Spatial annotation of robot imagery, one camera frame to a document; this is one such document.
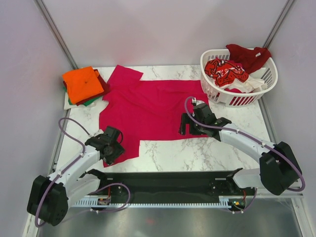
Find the green folded cloth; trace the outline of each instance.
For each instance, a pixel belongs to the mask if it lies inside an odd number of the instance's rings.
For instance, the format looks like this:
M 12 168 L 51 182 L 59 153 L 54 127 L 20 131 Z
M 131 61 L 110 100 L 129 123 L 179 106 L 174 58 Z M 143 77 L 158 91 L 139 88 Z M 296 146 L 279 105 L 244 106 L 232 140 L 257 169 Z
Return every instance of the green folded cloth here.
M 95 97 L 95 98 L 93 98 L 93 99 L 91 99 L 91 100 L 88 100 L 87 102 L 84 102 L 83 105 L 84 105 L 84 106 L 88 106 L 88 105 L 92 104 L 95 100 L 99 99 L 100 97 L 101 97 L 101 96 Z M 69 98 L 68 98 L 68 103 L 69 103 L 70 105 L 74 105 L 73 103 L 71 103 L 71 101 L 70 101 Z

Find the plastic basket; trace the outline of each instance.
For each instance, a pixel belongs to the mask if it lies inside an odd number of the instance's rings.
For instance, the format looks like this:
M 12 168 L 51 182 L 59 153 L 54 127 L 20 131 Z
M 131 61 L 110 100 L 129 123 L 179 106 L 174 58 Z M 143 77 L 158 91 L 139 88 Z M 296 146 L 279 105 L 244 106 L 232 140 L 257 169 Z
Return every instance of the plastic basket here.
M 265 71 L 260 77 L 267 84 L 267 89 L 262 90 L 260 88 L 255 89 L 251 93 L 233 93 L 222 90 L 211 83 L 213 80 L 207 76 L 204 72 L 205 65 L 208 61 L 218 57 L 219 59 L 229 60 L 228 49 L 212 49 L 204 52 L 201 56 L 201 85 L 204 93 L 207 94 L 208 99 L 213 103 L 225 103 L 227 107 L 241 107 L 253 104 L 256 100 L 260 99 L 264 93 L 272 90 L 277 83 L 277 68 L 272 58 L 269 58 L 264 64 Z

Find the white marble surface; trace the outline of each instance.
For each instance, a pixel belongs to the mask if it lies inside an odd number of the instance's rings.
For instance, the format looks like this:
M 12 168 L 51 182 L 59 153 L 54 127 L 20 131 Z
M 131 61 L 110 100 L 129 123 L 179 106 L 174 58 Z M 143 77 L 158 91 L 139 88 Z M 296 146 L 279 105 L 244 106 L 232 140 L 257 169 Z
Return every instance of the white marble surface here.
M 144 66 L 131 67 L 143 72 L 142 80 L 199 80 L 200 66 Z M 105 81 L 114 68 L 98 68 Z M 91 134 L 99 130 L 99 114 L 107 106 L 106 101 L 98 99 L 92 108 L 76 108 L 70 117 L 80 122 Z M 265 140 L 268 132 L 258 102 L 241 108 L 227 108 L 223 104 L 210 102 L 212 111 L 219 117 L 226 117 L 240 128 Z M 81 141 L 88 136 L 71 121 L 67 132 Z M 78 151 L 80 145 L 64 137 L 57 168 L 63 166 Z M 92 168 L 103 172 L 154 172 L 154 171 L 200 171 L 235 170 L 236 168 L 258 168 L 259 165 L 238 149 L 213 138 L 192 138 L 178 141 L 141 141 L 139 157 L 104 168 L 99 161 Z

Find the orange folded shirt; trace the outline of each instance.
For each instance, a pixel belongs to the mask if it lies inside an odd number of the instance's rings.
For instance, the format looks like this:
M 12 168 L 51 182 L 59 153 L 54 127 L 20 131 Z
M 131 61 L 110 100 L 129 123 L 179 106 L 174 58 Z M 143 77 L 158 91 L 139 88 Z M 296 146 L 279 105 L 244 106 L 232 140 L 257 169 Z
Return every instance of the orange folded shirt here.
M 63 79 L 72 104 L 104 92 L 91 66 L 67 72 L 63 74 Z

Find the folded clothes stack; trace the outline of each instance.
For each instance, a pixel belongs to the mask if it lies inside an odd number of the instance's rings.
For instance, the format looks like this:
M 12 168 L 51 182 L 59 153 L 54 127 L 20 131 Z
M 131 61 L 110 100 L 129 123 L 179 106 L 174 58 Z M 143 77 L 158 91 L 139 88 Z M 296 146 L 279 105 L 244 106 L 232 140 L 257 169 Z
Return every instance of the folded clothes stack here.
M 205 65 L 204 71 L 219 88 L 235 93 L 251 93 L 267 88 L 260 79 L 262 67 L 271 57 L 266 48 L 256 47 L 253 50 L 236 44 L 228 44 L 230 60 L 213 59 Z
M 109 85 L 98 70 L 92 67 L 69 71 L 63 74 L 63 80 L 66 91 L 65 109 L 79 105 L 90 106 L 95 100 L 110 92 Z

